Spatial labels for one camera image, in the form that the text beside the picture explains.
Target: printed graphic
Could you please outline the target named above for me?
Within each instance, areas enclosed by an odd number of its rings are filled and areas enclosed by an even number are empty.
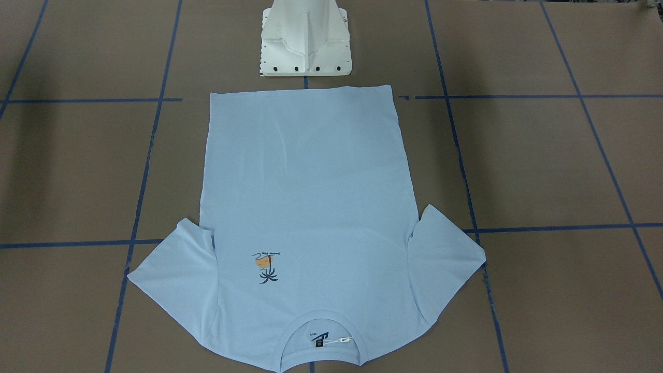
[[[252,256],[255,256],[255,263],[258,267],[262,269],[260,277],[265,279],[261,284],[267,283],[268,281],[278,281],[276,278],[276,268],[272,267],[272,262],[274,261],[274,256],[281,253],[256,253]]]

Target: blue tape line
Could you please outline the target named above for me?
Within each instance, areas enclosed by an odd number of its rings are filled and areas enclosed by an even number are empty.
[[[663,98],[663,94],[468,94],[452,95],[452,100],[478,100],[485,98]],[[444,100],[445,96],[415,96],[415,100]]]
[[[435,36],[435,29],[433,27],[433,20],[431,18],[430,14],[430,6],[428,5],[428,0],[424,0],[424,4],[426,6],[426,15],[428,16],[428,26],[430,28],[430,36],[433,40],[433,47],[435,48],[435,57],[438,61],[438,70],[440,71],[440,80],[442,82],[442,90],[444,92],[444,101],[447,105],[447,112],[449,114],[449,122],[451,123],[452,127],[452,134],[453,134],[453,143],[456,146],[457,152],[458,152],[458,164],[460,166],[460,171],[463,176],[463,180],[465,182],[465,193],[467,194],[467,206],[469,207],[469,214],[470,217],[472,218],[472,228],[474,230],[474,235],[477,240],[477,244],[481,244],[481,239],[479,236],[479,231],[477,227],[477,219],[474,213],[474,206],[472,204],[472,196],[469,191],[469,183],[467,181],[467,174],[465,173],[465,165],[463,164],[463,155],[461,152],[460,148],[460,142],[458,141],[458,134],[455,128],[455,122],[453,120],[453,112],[452,112],[452,106],[451,106],[451,101],[449,99],[449,92],[447,90],[447,84],[446,80],[444,79],[444,70],[442,69],[442,59],[440,58],[440,51],[438,49],[438,41]],[[488,272],[485,269],[485,264],[484,264],[484,278],[486,281],[486,290],[488,292],[488,302],[490,304],[491,312],[493,314],[493,323],[495,325],[495,333],[497,336],[497,344],[499,345],[499,351],[500,355],[502,358],[502,366],[504,368],[505,373],[509,373],[509,364],[507,362],[507,353],[504,348],[504,341],[502,340],[502,332],[499,327],[499,321],[497,320],[497,314],[495,312],[495,302],[493,301],[493,295],[492,291],[490,288],[490,283],[488,282]]]
[[[77,98],[65,100],[9,100],[8,104],[90,104],[123,102],[181,102],[183,98]]]
[[[143,197],[145,196],[145,187],[147,185],[147,177],[150,171],[150,156],[152,154],[152,147],[154,147],[154,137],[156,135],[156,129],[159,123],[159,117],[161,115],[161,106],[163,103],[163,98],[166,92],[166,83],[168,81],[168,70],[170,69],[170,60],[172,59],[172,51],[175,46],[175,38],[177,35],[177,26],[180,22],[180,12],[182,10],[182,0],[177,2],[177,12],[175,13],[175,23],[172,28],[172,35],[170,37],[170,46],[168,47],[168,57],[166,58],[166,67],[164,68],[164,77],[161,82],[161,92],[159,94],[159,101],[156,105],[156,115],[154,116],[154,125],[152,126],[152,135],[150,137],[150,145],[147,148],[147,159],[145,160],[145,169],[143,171],[143,181],[141,183],[141,191],[138,197],[138,203],[136,203],[136,218],[133,223],[133,229],[131,231],[131,239],[135,240],[138,233],[138,223],[141,219],[141,208],[143,207]],[[117,310],[115,312],[115,323],[113,324],[113,333],[111,334],[111,342],[108,347],[108,357],[106,358],[106,367],[104,372],[110,373],[111,364],[113,362],[113,353],[115,352],[115,343],[117,342],[117,331],[119,330],[120,318],[122,316],[122,306],[124,304],[124,297],[127,292],[127,275],[129,274],[129,268],[131,266],[131,258],[133,257],[133,248],[134,245],[129,245],[129,250],[127,250],[127,261],[125,263],[124,275],[122,276],[122,286],[120,288],[120,295],[117,301]]]
[[[663,98],[663,94],[584,94],[584,98]]]
[[[32,35],[30,36],[30,40],[28,41],[28,45],[25,47],[25,51],[23,52],[23,57],[21,57],[21,61],[19,62],[19,67],[16,69],[16,72],[14,73],[14,78],[11,80],[11,85],[9,86],[9,91],[7,91],[7,95],[5,96],[5,101],[3,101],[2,107],[0,108],[0,119],[2,119],[2,116],[5,113],[5,110],[7,109],[7,104],[9,103],[9,99],[11,98],[11,94],[14,92],[14,88],[16,88],[16,82],[18,82],[19,75],[21,75],[21,70],[23,69],[23,65],[25,65],[25,60],[28,58],[28,53],[30,52],[30,48],[32,48],[32,42],[34,42],[34,38],[37,36],[37,31],[39,31],[39,26],[41,25],[41,20],[44,18],[44,12],[46,11],[47,5],[48,5],[48,0],[44,0],[44,3],[42,4],[42,9],[39,11],[39,17],[37,17],[37,22],[34,25],[34,29],[32,30]]]
[[[509,373],[509,366],[507,365],[507,353],[504,350],[504,343],[502,343],[502,328],[499,325],[497,319],[497,312],[495,310],[495,300],[493,299],[493,290],[491,288],[491,282],[488,278],[488,269],[486,268],[486,263],[484,263],[481,268],[483,268],[483,281],[486,283],[486,292],[488,292],[488,303],[491,306],[491,314],[493,315],[493,325],[495,326],[495,334],[497,336],[497,342],[499,344],[499,352],[502,355],[502,364],[504,366],[505,373]]]
[[[617,190],[617,195],[619,195],[619,200],[621,201],[622,207],[624,208],[624,212],[626,212],[626,216],[629,219],[629,223],[633,225],[633,234],[635,235],[635,239],[638,242],[638,246],[640,247],[640,251],[642,252],[642,256],[644,258],[644,261],[647,264],[647,268],[649,269],[649,272],[652,276],[652,279],[654,280],[654,284],[656,285],[656,288],[658,290],[658,295],[660,296],[661,300],[663,300],[663,288],[661,288],[661,283],[658,280],[658,276],[656,275],[656,272],[654,271],[654,266],[652,265],[651,260],[649,259],[649,255],[647,254],[647,250],[644,248],[644,244],[642,243],[642,240],[640,239],[640,234],[638,233],[638,229],[634,226],[633,222],[633,217],[631,216],[631,212],[629,211],[629,207],[626,204],[626,199],[624,198],[624,194],[621,191],[621,188],[619,187],[619,183],[617,182],[617,178],[615,176],[615,173],[613,171],[612,166],[610,166],[610,161],[608,160],[608,156],[605,153],[605,150],[603,148],[603,144],[601,143],[601,139],[599,138],[599,133],[596,131],[596,127],[594,126],[594,122],[591,119],[591,115],[589,114],[589,110],[587,108],[587,105],[585,104],[585,100],[583,99],[583,96],[580,94],[580,88],[578,88],[577,82],[575,81],[575,76],[573,76],[573,72],[571,71],[571,65],[569,65],[569,61],[566,58],[566,54],[564,53],[564,50],[562,48],[562,44],[560,43],[559,38],[557,37],[557,33],[555,32],[555,28],[552,26],[552,21],[550,20],[550,17],[548,16],[548,12],[546,10],[546,7],[544,3],[539,3],[541,5],[541,10],[543,10],[543,14],[546,18],[546,21],[548,22],[548,26],[550,27],[550,32],[552,33],[552,36],[555,39],[555,43],[557,44],[557,48],[560,50],[560,54],[562,55],[562,59],[564,60],[564,64],[566,65],[566,70],[569,73],[569,76],[571,77],[571,81],[573,82],[573,86],[575,87],[575,90],[580,98],[580,103],[582,104],[582,108],[585,111],[585,115],[587,116],[587,121],[589,122],[589,126],[591,128],[591,132],[594,134],[594,139],[596,140],[596,144],[599,146],[599,150],[601,151],[601,156],[603,157],[603,161],[605,162],[605,166],[608,168],[608,173],[610,174],[610,178],[613,181],[613,184],[615,186],[615,189]]]
[[[663,222],[635,223],[635,224],[587,224],[578,226],[530,226],[506,228],[479,228],[479,233],[510,233],[510,232],[541,232],[556,230],[598,230],[598,229],[626,229],[626,228],[663,228]],[[474,229],[463,229],[466,234],[473,234]],[[109,240],[109,241],[69,241],[69,242],[28,242],[21,244],[0,244],[0,249],[21,248],[66,248],[75,246],[112,246],[112,245],[150,245],[160,244],[162,238],[144,240]]]
[[[115,245],[149,245],[160,244],[163,239],[152,240],[110,240],[110,241],[71,241],[71,242],[28,242],[21,244],[0,244],[1,249],[31,248],[72,248],[80,246],[115,246]]]
[[[511,233],[511,232],[551,232],[557,230],[598,230],[598,229],[630,229],[631,224],[594,224],[581,226],[531,226],[512,228],[480,228],[480,233]]]
[[[575,94],[483,94],[450,96],[453,100],[479,98],[577,98]]]

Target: neckline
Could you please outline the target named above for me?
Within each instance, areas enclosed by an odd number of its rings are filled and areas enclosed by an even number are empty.
[[[315,320],[315,319],[327,319],[331,321],[335,321],[339,323],[342,327],[344,327],[350,335],[354,338],[355,343],[357,344],[357,348],[359,349],[359,360],[357,361],[356,358],[353,358],[352,356],[349,356],[347,354],[341,353],[341,351],[338,351],[338,347],[333,347],[333,346],[325,346],[323,349],[319,351],[311,350],[310,352],[303,353],[303,354],[298,354],[295,352],[294,354],[296,355],[294,358],[308,358],[309,361],[317,361],[317,360],[340,360],[340,361],[345,361],[345,362],[350,362],[353,364],[358,364],[362,365],[363,363],[366,362],[368,353],[366,351],[366,344],[364,343],[364,340],[359,333],[359,330],[355,328],[355,326],[345,318],[343,315],[340,315],[339,313],[333,312],[333,311],[311,311],[308,313],[305,313],[298,318],[294,319],[288,327],[283,331],[281,334],[281,337],[278,339],[278,342],[276,344],[276,347],[274,348],[274,356],[272,358],[272,367],[274,368],[275,372],[283,372],[283,363],[282,363],[282,358],[283,358],[283,351],[285,350],[286,344],[290,340],[290,337],[294,334],[294,332],[299,329],[302,325],[307,323],[308,321]]]

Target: light blue t-shirt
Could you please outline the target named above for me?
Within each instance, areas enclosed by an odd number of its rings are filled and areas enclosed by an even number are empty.
[[[129,279],[200,344],[283,372],[425,333],[485,261],[419,220],[391,87],[212,94],[200,227]]]

